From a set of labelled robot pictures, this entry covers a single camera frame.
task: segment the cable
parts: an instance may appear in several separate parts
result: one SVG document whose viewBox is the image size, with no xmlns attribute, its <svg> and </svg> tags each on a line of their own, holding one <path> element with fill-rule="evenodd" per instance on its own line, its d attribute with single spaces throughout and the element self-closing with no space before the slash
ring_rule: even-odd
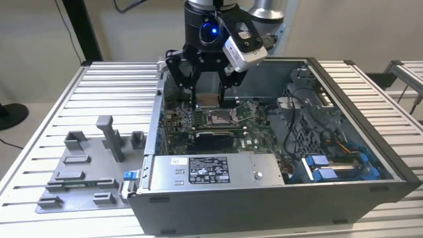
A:
<svg viewBox="0 0 423 238">
<path fill-rule="evenodd" d="M 397 103 L 401 102 L 401 100 L 402 100 L 402 98 L 403 98 L 403 95 L 405 95 L 407 89 L 409 89 L 409 85 L 406 86 L 405 91 L 403 91 L 402 95 L 399 96 L 399 99 L 398 99 Z"/>
<path fill-rule="evenodd" d="M 295 112 L 296 112 L 296 109 L 295 109 L 295 103 L 294 103 L 294 100 L 291 100 L 292 102 L 292 115 L 291 115 L 291 123 L 290 123 L 290 128 L 288 128 L 288 133 L 286 134 L 284 136 L 284 140 L 283 140 L 283 149 L 286 151 L 286 153 L 295 159 L 299 161 L 299 158 L 296 157 L 296 155 L 294 153 L 291 153 L 287 149 L 287 142 L 288 142 L 288 138 L 290 138 L 290 135 L 292 133 L 292 130 L 294 130 L 294 124 L 295 124 Z"/>
<path fill-rule="evenodd" d="M 112 3 L 114 3 L 114 7 L 115 7 L 115 10 L 120 13 L 120 14 L 126 14 L 127 11 L 130 11 L 134 7 L 136 7 L 138 5 L 140 5 L 143 2 L 146 2 L 147 0 L 138 0 L 135 1 L 134 3 L 130 4 L 130 6 L 127 6 L 127 8 L 124 9 L 120 9 L 118 7 L 118 4 L 116 4 L 116 0 L 112 0 Z"/>
<path fill-rule="evenodd" d="M 411 108 L 411 111 L 410 111 L 410 115 L 413 115 L 413 113 L 415 112 L 417 107 L 418 107 L 418 105 L 414 104 L 414 105 L 413 105 L 413 108 Z"/>
<path fill-rule="evenodd" d="M 292 116 L 291 116 L 291 124 L 290 124 L 290 128 L 288 128 L 288 133 L 287 133 L 287 135 L 286 135 L 286 137 L 284 137 L 284 140 L 283 140 L 283 149 L 284 149 L 284 151 L 287 152 L 287 154 L 288 154 L 295 160 L 299 160 L 299 158 L 296 157 L 295 151 L 294 151 L 294 153 L 291 153 L 291 152 L 287 150 L 287 141 L 288 141 L 290 135 L 291 135 L 291 133 L 292 133 L 294 123 L 295 123 L 295 111 L 296 111 L 296 110 L 295 110 L 294 98 L 298 99 L 298 100 L 304 104 L 304 101 L 303 101 L 298 96 L 294 95 L 294 93 L 295 93 L 298 90 L 302 90 L 302 89 L 310 90 L 310 91 L 315 92 L 315 90 L 312 90 L 311 88 L 300 87 L 300 88 L 296 88 L 296 89 L 292 91 L 291 95 L 288 96 L 288 98 L 291 98 L 291 103 L 292 103 Z M 315 115 L 314 115 L 314 113 L 312 113 L 310 107 L 307 107 L 307 110 L 308 110 L 308 114 L 310 114 L 311 118 L 312 118 L 312 119 L 315 120 L 315 122 L 322 126 L 322 128 L 324 129 L 324 131 L 328 132 L 330 137 L 331 137 L 331 140 L 332 140 L 334 142 L 336 142 L 336 137 L 335 137 L 334 132 L 330 131 L 330 129 L 327 128 L 327 126 L 316 119 L 316 117 L 315 117 Z"/>
<path fill-rule="evenodd" d="M 76 51 L 76 47 L 75 47 L 75 43 L 74 43 L 74 39 L 72 39 L 71 30 L 68 28 L 68 25 L 67 25 L 67 22 L 66 22 L 66 19 L 64 19 L 64 15 L 62 14 L 62 10 L 60 10 L 60 7 L 59 7 L 58 0 L 55 0 L 55 3 L 56 3 L 56 8 L 58 8 L 58 11 L 59 11 L 59 14 L 60 14 L 62 22 L 64 23 L 67 31 L 68 31 L 68 34 L 70 34 L 70 39 L 71 39 L 71 43 L 72 43 L 75 54 L 76 54 L 78 59 L 79 59 L 79 64 L 82 64 L 80 56 L 79 56 L 79 53 Z"/>
<path fill-rule="evenodd" d="M 6 142 L 4 140 L 2 140 L 2 139 L 0 139 L 0 141 L 2 141 L 3 144 L 10 145 L 10 146 L 12 146 L 12 147 L 16 147 L 18 149 L 22 149 L 22 150 L 24 149 L 23 147 L 20 147 L 20 146 L 18 146 L 18 145 L 14 145 L 14 144 L 11 144 L 11 143 L 7 143 L 7 142 Z"/>
<path fill-rule="evenodd" d="M 336 142 L 338 145 L 344 149 L 346 152 L 351 153 L 351 151 L 342 145 L 342 143 Z"/>
</svg>

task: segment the electronic component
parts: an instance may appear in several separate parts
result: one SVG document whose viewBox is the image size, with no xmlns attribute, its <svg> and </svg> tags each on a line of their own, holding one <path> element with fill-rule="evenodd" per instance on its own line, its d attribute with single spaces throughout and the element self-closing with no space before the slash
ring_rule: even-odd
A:
<svg viewBox="0 0 423 238">
<path fill-rule="evenodd" d="M 199 132 L 195 136 L 195 148 L 199 150 L 219 150 L 234 145 L 231 132 Z"/>
<path fill-rule="evenodd" d="M 247 73 L 242 87 L 228 91 L 227 97 L 239 101 L 231 109 L 191 108 L 192 97 L 186 104 L 174 103 L 170 109 L 191 114 L 196 125 L 190 126 L 182 114 L 178 132 L 162 123 L 163 117 L 152 117 L 159 121 L 151 124 L 147 141 L 166 149 L 159 154 L 146 148 L 140 186 L 128 198 L 146 234 L 182 236 L 352 223 L 378 204 L 399 201 L 421 186 L 411 171 L 393 169 L 391 165 L 403 165 L 401 158 L 383 151 L 390 148 L 380 135 L 372 137 L 366 131 L 368 121 L 352 116 L 359 111 L 328 74 L 314 73 L 322 70 L 318 64 L 314 59 L 266 60 Z M 208 89 L 212 78 L 200 82 Z M 314 90 L 322 87 L 334 99 L 330 107 Z M 286 99 L 283 107 L 278 105 L 280 97 L 287 102 L 295 98 L 295 110 Z M 156 125 L 164 133 L 156 133 Z M 260 206 L 243 206 L 242 214 L 267 218 L 244 219 L 240 224 L 234 205 L 263 199 Z M 302 219 L 283 213 L 298 213 Z M 207 219 L 198 219 L 199 214 Z"/>
<path fill-rule="evenodd" d="M 232 116 L 230 111 L 210 111 L 208 121 L 212 125 L 231 124 Z"/>
</svg>

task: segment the blue latch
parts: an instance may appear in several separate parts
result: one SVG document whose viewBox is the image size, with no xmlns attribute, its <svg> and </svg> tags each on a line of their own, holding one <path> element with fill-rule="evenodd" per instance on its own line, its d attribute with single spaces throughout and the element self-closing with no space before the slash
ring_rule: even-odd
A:
<svg viewBox="0 0 423 238">
<path fill-rule="evenodd" d="M 135 181 L 135 180 L 138 180 L 138 177 L 139 177 L 138 171 L 126 171 L 124 181 Z"/>
<path fill-rule="evenodd" d="M 310 155 L 306 158 L 308 166 L 328 166 L 330 161 L 326 155 Z"/>
</svg>

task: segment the white wall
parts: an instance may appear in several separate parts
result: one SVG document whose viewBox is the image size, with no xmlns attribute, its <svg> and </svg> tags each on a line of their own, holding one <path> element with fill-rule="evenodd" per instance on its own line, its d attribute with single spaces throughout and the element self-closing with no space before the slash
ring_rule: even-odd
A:
<svg viewBox="0 0 423 238">
<path fill-rule="evenodd" d="M 423 59 L 423 0 L 299 1 L 284 56 L 351 59 L 370 71 L 393 59 Z M 52 102 L 79 66 L 55 2 L 0 2 L 0 102 Z M 183 3 L 150 0 L 122 15 L 111 0 L 86 0 L 104 59 L 154 61 L 179 49 Z"/>
<path fill-rule="evenodd" d="M 300 0 L 284 56 L 354 60 L 366 71 L 423 60 L 422 9 L 423 0 Z"/>
<path fill-rule="evenodd" d="M 0 103 L 55 101 L 79 67 L 55 2 L 0 3 Z"/>
</svg>

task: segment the aluminum extrusion table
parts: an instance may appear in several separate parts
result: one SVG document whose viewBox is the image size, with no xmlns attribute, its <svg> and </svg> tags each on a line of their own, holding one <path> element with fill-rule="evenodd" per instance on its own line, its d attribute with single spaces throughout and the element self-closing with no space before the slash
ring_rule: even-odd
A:
<svg viewBox="0 0 423 238">
<path fill-rule="evenodd" d="M 320 61 L 389 144 L 423 180 L 423 128 L 355 65 Z M 64 152 L 70 130 L 102 136 L 99 115 L 114 115 L 126 135 L 148 131 L 158 83 L 155 63 L 95 62 L 79 69 L 0 182 L 2 237 L 146 237 L 131 209 L 36 214 L 36 202 Z M 352 225 L 188 237 L 423 237 L 423 186 L 401 202 L 379 205 Z"/>
</svg>

